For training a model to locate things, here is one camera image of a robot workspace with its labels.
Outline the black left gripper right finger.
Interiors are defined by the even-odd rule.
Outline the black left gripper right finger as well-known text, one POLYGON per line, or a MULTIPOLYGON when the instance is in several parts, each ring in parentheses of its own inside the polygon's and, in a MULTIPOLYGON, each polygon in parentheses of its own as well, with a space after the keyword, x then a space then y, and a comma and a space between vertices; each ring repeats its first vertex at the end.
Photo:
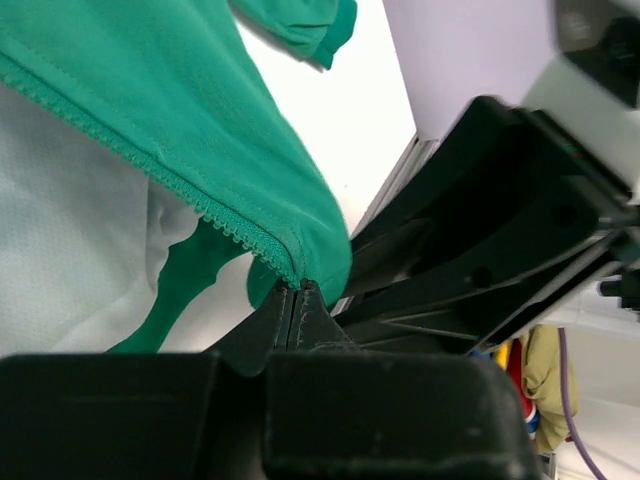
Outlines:
POLYGON ((295 296, 289 349, 309 352, 359 349, 330 315, 320 287, 314 281, 303 280, 295 296))

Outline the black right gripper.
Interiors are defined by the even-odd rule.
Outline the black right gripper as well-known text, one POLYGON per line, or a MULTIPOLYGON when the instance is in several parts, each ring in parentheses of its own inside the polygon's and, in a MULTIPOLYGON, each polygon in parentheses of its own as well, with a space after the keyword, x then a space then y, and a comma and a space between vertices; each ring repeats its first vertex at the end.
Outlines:
POLYGON ((606 195, 546 115, 477 97, 391 203, 401 226, 352 242, 348 290, 395 284, 335 320, 397 312, 393 350, 497 345, 595 272, 606 195))

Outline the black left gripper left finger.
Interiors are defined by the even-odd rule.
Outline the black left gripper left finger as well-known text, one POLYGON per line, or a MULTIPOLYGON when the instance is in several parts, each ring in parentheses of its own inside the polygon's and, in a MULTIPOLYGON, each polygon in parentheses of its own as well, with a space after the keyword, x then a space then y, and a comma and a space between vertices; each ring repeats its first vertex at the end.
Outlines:
POLYGON ((274 350, 287 348, 297 292, 275 285, 262 304, 214 344, 240 376, 258 376, 274 350))

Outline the green varsity jacket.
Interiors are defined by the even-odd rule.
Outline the green varsity jacket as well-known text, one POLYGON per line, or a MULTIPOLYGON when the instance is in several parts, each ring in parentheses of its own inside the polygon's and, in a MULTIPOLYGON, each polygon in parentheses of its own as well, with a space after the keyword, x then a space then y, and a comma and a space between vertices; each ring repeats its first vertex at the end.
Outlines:
POLYGON ((1 352, 155 352, 228 262, 338 300, 339 205, 238 31, 329 68, 353 1, 5 1, 1 352))

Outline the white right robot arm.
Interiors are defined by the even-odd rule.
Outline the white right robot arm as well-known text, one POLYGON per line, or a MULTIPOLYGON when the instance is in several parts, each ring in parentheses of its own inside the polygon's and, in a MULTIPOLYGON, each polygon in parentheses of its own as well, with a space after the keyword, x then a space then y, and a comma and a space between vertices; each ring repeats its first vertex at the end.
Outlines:
POLYGON ((353 238, 337 323, 360 346, 467 353, 639 266, 639 5, 555 1, 518 106, 479 96, 353 238))

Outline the khaki cloth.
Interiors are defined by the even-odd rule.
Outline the khaki cloth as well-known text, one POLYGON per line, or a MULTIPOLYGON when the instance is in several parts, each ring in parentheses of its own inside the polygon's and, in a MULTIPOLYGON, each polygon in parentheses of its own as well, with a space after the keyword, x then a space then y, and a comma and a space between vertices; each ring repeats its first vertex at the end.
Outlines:
POLYGON ((521 346, 520 385, 539 412, 534 439, 537 453, 553 452, 569 437, 561 392, 558 329, 537 325, 518 338, 521 346))

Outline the aluminium right side rail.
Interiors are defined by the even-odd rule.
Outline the aluminium right side rail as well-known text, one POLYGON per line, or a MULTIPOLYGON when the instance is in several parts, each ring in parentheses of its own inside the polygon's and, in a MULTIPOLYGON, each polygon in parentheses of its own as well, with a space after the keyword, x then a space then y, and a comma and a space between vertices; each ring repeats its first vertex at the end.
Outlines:
POLYGON ((356 225, 351 238, 355 238, 399 194, 432 157, 439 144, 439 140, 420 139, 418 134, 412 137, 356 225))

